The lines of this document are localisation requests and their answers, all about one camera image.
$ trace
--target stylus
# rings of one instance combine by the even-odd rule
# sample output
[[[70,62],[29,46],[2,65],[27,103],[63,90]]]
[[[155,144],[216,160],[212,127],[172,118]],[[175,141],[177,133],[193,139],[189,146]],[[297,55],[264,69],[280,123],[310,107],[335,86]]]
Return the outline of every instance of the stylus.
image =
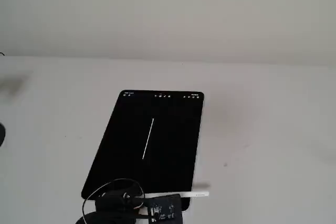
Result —
[[[207,197],[209,196],[209,191],[175,191],[171,193],[153,193],[145,194],[146,198],[154,198],[172,194],[179,194],[181,198],[195,198],[195,197]]]

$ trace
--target black tablet screen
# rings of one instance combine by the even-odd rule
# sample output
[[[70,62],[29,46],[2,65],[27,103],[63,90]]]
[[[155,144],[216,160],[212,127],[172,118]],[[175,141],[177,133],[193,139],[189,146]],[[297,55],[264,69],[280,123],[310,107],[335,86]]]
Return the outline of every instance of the black tablet screen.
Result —
[[[137,180],[145,193],[190,191],[202,107],[201,92],[122,91],[82,197],[116,178]]]

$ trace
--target white table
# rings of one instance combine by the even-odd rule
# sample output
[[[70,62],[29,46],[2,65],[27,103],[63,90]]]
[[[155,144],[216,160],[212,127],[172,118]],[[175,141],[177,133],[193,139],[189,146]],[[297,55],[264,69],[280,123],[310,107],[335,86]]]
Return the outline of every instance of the white table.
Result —
[[[194,184],[211,195],[186,224],[334,224],[335,81],[326,67],[0,57],[0,222],[75,223],[119,92],[147,89],[205,94]]]

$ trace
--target black object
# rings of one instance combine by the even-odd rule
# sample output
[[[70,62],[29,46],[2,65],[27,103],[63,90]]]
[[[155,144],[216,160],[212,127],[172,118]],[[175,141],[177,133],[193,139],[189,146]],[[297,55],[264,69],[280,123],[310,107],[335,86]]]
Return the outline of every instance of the black object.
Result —
[[[129,186],[120,188],[122,181],[130,183]],[[150,223],[152,220],[157,223],[168,220],[167,224],[183,223],[180,195],[150,199],[137,198],[136,196],[142,195],[143,190],[138,182],[131,179],[115,180],[108,185],[114,189],[109,190],[106,185],[97,191],[99,197],[95,202],[96,211],[84,215],[76,224],[135,224],[136,219],[148,219]],[[149,215],[140,215],[140,207],[145,206],[149,210]]]
[[[5,126],[0,123],[0,147],[5,140],[6,130]]]
[[[149,223],[183,223],[179,194],[151,198],[147,210],[148,215],[154,216],[154,219],[149,219]]]
[[[138,181],[145,193],[192,190],[203,97],[196,91],[122,91],[82,198],[125,177]],[[182,198],[183,210],[189,204]]]

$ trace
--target white line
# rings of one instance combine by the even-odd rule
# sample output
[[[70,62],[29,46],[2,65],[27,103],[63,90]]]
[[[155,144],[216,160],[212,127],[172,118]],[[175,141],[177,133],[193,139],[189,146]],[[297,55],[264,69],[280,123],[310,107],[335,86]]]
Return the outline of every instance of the white line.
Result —
[[[154,198],[160,196],[167,196],[172,194],[179,194],[181,198],[194,198],[194,197],[207,197],[209,196],[208,191],[176,191],[172,193],[153,193],[153,194],[145,194],[146,198]]]
[[[147,137],[147,142],[146,142],[146,147],[145,147],[145,150],[143,151],[142,159],[144,159],[144,157],[145,157],[145,153],[146,153],[146,149],[147,149],[147,144],[148,144],[149,136],[151,135],[151,130],[152,130],[153,122],[154,122],[154,118],[152,118],[152,124],[151,124],[151,128],[149,129],[149,133],[148,133],[148,137]]]

